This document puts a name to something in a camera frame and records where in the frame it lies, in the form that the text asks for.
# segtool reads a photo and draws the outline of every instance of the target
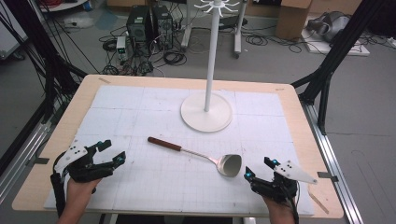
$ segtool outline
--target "robotic hand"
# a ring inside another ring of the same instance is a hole
[[[270,160],[268,157],[264,158],[264,163],[273,170],[280,165],[277,160]],[[293,198],[297,192],[297,181],[288,179],[277,172],[274,172],[273,182],[259,179],[256,175],[246,167],[244,178],[250,183],[251,190],[274,200],[277,203],[283,203],[287,198]]]
[[[294,221],[298,223],[299,216],[293,200],[298,189],[297,180],[312,184],[317,184],[318,181],[291,161],[281,164],[277,160],[270,160],[268,157],[265,157],[264,163],[274,170],[274,179],[272,182],[259,179],[248,167],[246,167],[244,178],[250,183],[251,190],[261,196],[270,198],[277,203],[289,203]]]
[[[66,204],[64,197],[64,179],[67,174],[76,182],[84,183],[95,179],[113,175],[113,171],[125,163],[125,151],[114,157],[112,161],[94,164],[93,156],[96,151],[103,151],[111,147],[111,141],[98,142],[91,147],[82,147],[78,144],[63,152],[53,165],[53,174],[50,180],[54,189],[56,208],[60,217]]]

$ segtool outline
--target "white paper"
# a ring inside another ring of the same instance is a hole
[[[199,90],[103,86],[82,121],[76,139],[84,146],[110,139],[113,146],[95,155],[95,162],[126,152],[126,162],[105,178],[92,196],[89,209],[235,214],[267,214],[262,197],[244,178],[248,166],[259,178],[271,180],[264,157],[299,164],[276,94],[215,91],[233,109],[233,120],[217,133],[199,133],[187,126],[180,107]],[[151,144],[156,137],[211,158],[239,154],[237,177],[221,175],[216,165],[185,151]],[[298,211],[313,215],[307,186],[301,184]],[[54,208],[53,193],[45,204]]]

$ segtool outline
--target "wooden table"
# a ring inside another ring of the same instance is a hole
[[[73,141],[97,90],[102,85],[204,90],[206,81],[201,79],[102,75],[85,77],[40,155],[41,158],[49,158],[49,163],[36,164],[33,167],[12,204],[15,210],[49,211],[43,205],[52,188],[50,183],[52,164],[56,157],[68,148]],[[214,80],[213,90],[255,91],[277,94],[281,101],[302,169],[315,178],[318,178],[317,172],[327,171],[298,96],[291,85]],[[344,215],[330,179],[320,179],[317,185],[310,185],[309,195],[315,209],[313,217],[340,218]]]

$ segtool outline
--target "metal ladle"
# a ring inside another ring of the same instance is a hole
[[[190,152],[191,154],[207,158],[208,160],[213,161],[213,163],[216,164],[216,168],[218,168],[219,173],[221,173],[222,175],[234,177],[239,173],[239,170],[241,169],[242,158],[240,155],[229,154],[229,155],[222,156],[221,158],[215,160],[210,157],[207,157],[206,155],[187,150],[186,148],[183,148],[181,146],[178,146],[178,145],[175,145],[172,143],[168,143],[168,142],[165,142],[163,140],[160,140],[160,139],[157,139],[154,137],[149,137],[148,141],[150,143],[156,144],[158,146],[167,147],[167,148],[170,148],[170,149],[173,149],[176,151],[183,150],[186,152]]]

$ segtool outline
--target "ladle handle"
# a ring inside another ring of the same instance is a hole
[[[172,144],[172,143],[165,142],[165,141],[160,140],[160,139],[158,139],[158,138],[149,137],[149,138],[148,138],[148,141],[149,141],[150,143],[156,144],[156,145],[158,145],[158,146],[167,147],[167,148],[170,148],[170,149],[173,149],[173,150],[176,150],[176,151],[180,151],[180,150],[181,150],[181,146],[178,146],[178,145],[175,145],[175,144]]]

